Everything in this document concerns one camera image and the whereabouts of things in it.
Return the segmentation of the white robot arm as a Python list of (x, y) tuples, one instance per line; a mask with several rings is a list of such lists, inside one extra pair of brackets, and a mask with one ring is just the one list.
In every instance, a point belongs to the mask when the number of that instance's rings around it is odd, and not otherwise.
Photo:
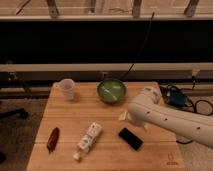
[(161, 93), (144, 87), (128, 104), (128, 120), (136, 126), (157, 125), (213, 149), (213, 117), (161, 106)]

